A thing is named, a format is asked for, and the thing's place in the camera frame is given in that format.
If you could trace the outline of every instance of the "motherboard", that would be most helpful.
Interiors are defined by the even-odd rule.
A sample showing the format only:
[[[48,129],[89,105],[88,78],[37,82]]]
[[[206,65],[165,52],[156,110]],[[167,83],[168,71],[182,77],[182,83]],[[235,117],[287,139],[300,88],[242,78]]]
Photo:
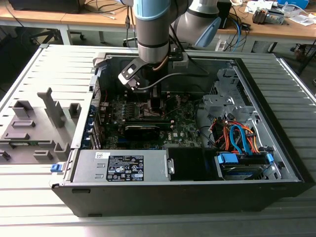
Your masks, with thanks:
[[[201,147],[195,122],[197,101],[188,94],[168,94],[160,112],[147,102],[117,96],[101,111],[106,150],[165,150],[170,147]]]

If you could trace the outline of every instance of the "paper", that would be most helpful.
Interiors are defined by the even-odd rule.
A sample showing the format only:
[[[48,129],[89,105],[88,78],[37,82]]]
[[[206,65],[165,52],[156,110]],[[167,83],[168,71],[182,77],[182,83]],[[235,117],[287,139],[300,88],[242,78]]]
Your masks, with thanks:
[[[314,24],[313,18],[309,18],[308,16],[304,15],[298,15],[290,18],[290,20],[295,21],[296,23],[299,23],[303,26],[309,26],[311,24]]]
[[[249,1],[247,2],[245,12],[254,14],[257,8],[260,8],[260,9],[265,8],[265,9],[271,10],[273,3],[274,1],[263,1],[263,0]]]

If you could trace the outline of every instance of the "blue latch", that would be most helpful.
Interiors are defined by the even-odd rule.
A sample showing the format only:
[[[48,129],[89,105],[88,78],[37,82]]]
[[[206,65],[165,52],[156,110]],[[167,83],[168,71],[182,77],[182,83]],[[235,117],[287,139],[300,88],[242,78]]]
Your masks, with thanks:
[[[60,173],[60,172],[63,172],[62,168],[63,168],[62,164],[52,164],[50,168],[50,172]]]
[[[233,153],[221,153],[219,156],[217,156],[218,162],[220,164],[222,163],[238,163],[238,158],[236,154]]]
[[[267,158],[268,158],[268,161],[270,163],[272,163],[273,161],[275,161],[275,159],[273,159],[273,156],[271,154],[267,154]]]

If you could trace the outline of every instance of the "black computer case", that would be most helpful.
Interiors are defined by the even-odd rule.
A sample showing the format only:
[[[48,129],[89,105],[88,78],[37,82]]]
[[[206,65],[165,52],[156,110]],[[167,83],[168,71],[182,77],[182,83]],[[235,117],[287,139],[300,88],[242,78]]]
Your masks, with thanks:
[[[85,0],[9,0],[14,10],[79,13]]]

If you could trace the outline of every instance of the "sticker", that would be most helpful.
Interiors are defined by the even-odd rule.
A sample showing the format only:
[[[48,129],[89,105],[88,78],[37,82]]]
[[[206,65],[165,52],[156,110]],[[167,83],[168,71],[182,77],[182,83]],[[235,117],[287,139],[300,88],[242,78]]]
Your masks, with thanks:
[[[13,145],[13,146],[29,146],[30,144],[28,144],[28,143],[10,143],[10,145]]]
[[[95,159],[108,159],[110,154],[109,152],[96,152]]]
[[[109,158],[107,170],[109,182],[144,181],[144,156],[110,156],[110,153],[106,154]]]

